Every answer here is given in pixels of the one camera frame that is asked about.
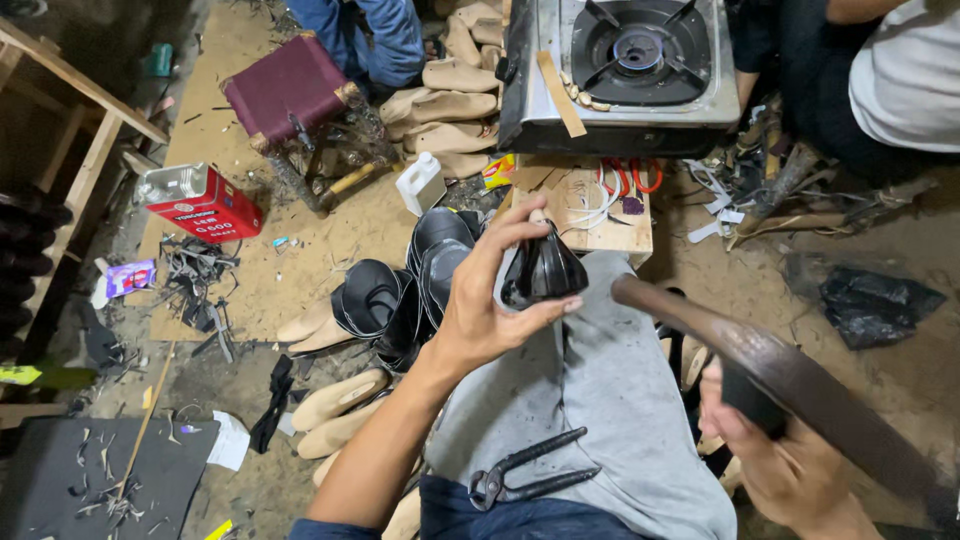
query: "white plastic bottle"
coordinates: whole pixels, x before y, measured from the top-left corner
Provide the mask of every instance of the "white plastic bottle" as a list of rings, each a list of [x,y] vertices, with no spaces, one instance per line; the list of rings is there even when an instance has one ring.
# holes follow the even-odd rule
[[[417,216],[423,215],[446,195],[440,162],[429,152],[421,152],[417,160],[396,179],[396,189],[407,204],[407,209]]]

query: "stove burner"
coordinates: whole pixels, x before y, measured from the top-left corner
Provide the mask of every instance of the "stove burner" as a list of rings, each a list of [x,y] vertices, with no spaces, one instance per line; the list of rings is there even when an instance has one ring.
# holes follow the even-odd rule
[[[574,84],[594,101],[629,106],[689,103],[710,82],[702,0],[587,0],[573,24]]]
[[[653,33],[634,30],[613,44],[613,57],[628,71],[645,71],[663,59],[663,41]]]

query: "red glue can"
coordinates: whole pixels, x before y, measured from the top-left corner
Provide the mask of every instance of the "red glue can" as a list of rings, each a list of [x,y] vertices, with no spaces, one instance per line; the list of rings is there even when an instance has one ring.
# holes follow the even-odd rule
[[[137,192],[151,212],[211,244],[257,236],[263,227],[260,208],[206,163],[150,171]]]

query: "stainless steel stove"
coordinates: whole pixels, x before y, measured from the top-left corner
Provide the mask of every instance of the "stainless steel stove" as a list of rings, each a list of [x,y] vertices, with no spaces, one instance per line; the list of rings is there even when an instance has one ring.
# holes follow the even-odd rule
[[[701,158],[740,117],[723,0],[514,0],[505,44],[501,150]],[[541,50],[611,105],[574,105],[586,135],[567,134]]]

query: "grey shirt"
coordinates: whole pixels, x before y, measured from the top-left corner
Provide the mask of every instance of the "grey shirt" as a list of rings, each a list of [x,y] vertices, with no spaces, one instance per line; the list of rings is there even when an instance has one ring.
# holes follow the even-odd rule
[[[909,0],[853,60],[860,129],[891,146],[960,153],[960,1]]]

